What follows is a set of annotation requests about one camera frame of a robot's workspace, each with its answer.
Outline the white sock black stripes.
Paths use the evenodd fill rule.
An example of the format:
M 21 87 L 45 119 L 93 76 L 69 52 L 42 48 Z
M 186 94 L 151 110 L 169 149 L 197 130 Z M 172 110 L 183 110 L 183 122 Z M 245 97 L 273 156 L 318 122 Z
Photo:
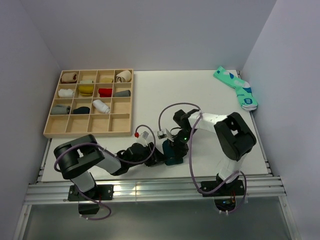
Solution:
M 110 107 L 102 102 L 99 99 L 96 99 L 92 102 L 93 106 L 96 108 L 96 110 L 101 114 L 109 114 L 110 113 Z

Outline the dark green reindeer sock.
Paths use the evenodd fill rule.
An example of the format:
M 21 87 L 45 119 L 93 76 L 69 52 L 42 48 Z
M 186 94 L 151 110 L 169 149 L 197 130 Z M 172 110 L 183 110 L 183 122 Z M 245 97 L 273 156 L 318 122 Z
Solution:
M 173 145 L 170 140 L 167 139 L 162 143 L 162 150 L 165 156 L 164 163 L 166 166 L 180 165 L 183 163 L 182 151 Z

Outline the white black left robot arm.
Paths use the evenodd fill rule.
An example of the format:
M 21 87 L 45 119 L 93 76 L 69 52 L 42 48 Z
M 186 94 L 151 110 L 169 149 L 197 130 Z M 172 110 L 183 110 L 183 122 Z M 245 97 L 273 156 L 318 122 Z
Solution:
M 112 176 L 120 176 L 137 165 L 153 167 L 166 161 L 165 155 L 153 142 L 136 142 L 113 154 L 100 146 L 92 134 L 57 146 L 53 154 L 56 158 L 54 169 L 60 172 L 65 180 L 73 182 L 79 194 L 86 200 L 95 198 L 98 193 L 96 181 L 89 172 L 94 166 Z

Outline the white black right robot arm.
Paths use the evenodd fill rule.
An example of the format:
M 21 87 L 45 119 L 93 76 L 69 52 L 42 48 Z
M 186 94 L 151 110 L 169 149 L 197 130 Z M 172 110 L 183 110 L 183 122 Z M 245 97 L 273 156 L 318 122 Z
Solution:
M 175 135 L 167 130 L 166 136 L 175 156 L 179 158 L 187 154 L 191 133 L 195 133 L 196 130 L 205 130 L 217 136 L 224 158 L 216 176 L 216 189 L 222 195 L 229 194 L 234 188 L 233 181 L 239 176 L 246 155 L 257 143 L 255 135 L 242 116 L 237 112 L 217 115 L 203 113 L 199 109 L 189 112 L 180 109 L 174 113 L 173 120 L 180 130 Z

